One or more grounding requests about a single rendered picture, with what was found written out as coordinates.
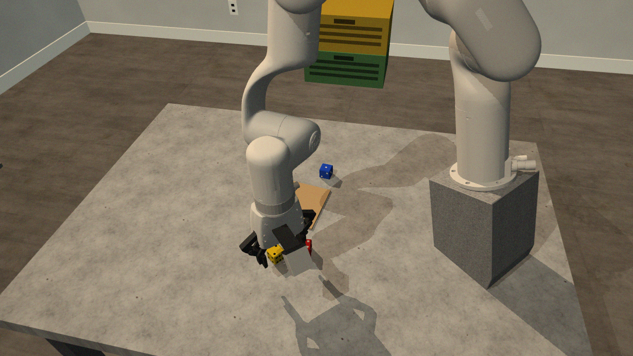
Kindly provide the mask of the yellow die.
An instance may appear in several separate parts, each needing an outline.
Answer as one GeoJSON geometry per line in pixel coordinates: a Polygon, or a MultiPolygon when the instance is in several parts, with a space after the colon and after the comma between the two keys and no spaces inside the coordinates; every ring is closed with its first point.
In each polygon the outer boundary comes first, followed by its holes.
{"type": "Polygon", "coordinates": [[[276,265],[278,264],[278,262],[281,262],[283,260],[283,256],[282,256],[283,251],[284,250],[282,249],[281,246],[275,245],[267,249],[267,256],[274,263],[274,265],[276,265]]]}

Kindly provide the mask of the tan flat mat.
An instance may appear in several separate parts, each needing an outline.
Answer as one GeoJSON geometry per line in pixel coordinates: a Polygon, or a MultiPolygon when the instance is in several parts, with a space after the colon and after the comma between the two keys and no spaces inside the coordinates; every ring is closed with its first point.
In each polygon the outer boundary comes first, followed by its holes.
{"type": "Polygon", "coordinates": [[[299,186],[300,187],[295,191],[295,194],[298,196],[302,210],[314,210],[316,213],[316,216],[312,221],[313,223],[309,228],[312,230],[331,190],[300,182],[299,186]]]}

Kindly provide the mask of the dark blue die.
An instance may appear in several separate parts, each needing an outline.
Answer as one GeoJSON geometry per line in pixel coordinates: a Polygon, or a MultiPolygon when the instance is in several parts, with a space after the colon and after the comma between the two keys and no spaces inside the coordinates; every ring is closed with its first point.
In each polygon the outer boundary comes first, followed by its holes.
{"type": "Polygon", "coordinates": [[[322,164],[321,168],[319,169],[319,177],[330,179],[332,174],[333,174],[333,165],[322,164]]]}

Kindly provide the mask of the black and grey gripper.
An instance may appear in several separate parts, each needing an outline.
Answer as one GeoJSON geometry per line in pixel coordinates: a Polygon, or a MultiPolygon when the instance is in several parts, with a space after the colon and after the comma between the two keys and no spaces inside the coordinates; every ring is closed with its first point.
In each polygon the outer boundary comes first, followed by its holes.
{"type": "Polygon", "coordinates": [[[312,225],[315,216],[316,213],[314,210],[302,210],[296,194],[292,208],[278,216],[263,214],[256,208],[255,202],[253,202],[250,210],[252,233],[239,247],[242,252],[248,253],[250,256],[256,256],[259,265],[263,265],[264,268],[267,268],[268,262],[265,252],[272,246],[279,244],[274,233],[272,233],[272,229],[286,224],[298,239],[299,243],[305,243],[305,241],[307,241],[308,228],[312,225]],[[255,245],[253,245],[254,243],[255,245]]]}

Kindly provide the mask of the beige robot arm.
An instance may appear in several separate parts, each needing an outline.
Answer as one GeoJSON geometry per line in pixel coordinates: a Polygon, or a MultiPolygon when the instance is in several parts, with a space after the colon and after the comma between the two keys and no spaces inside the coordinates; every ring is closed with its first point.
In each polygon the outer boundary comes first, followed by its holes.
{"type": "MultiPolygon", "coordinates": [[[[276,75],[309,67],[318,59],[325,1],[268,0],[266,58],[243,93],[247,168],[255,206],[268,216],[283,214],[294,205],[299,183],[293,182],[292,172],[318,149],[321,131],[312,120],[266,110],[266,91],[276,75]]],[[[535,160],[509,152],[509,112],[510,82],[527,75],[540,58],[538,27],[522,0],[419,2],[430,17],[452,27],[449,55],[457,162],[450,178],[472,191],[507,187],[516,180],[517,170],[536,169],[535,160]]],[[[307,245],[299,243],[288,225],[272,233],[284,249],[291,276],[314,267],[307,245]]]]}

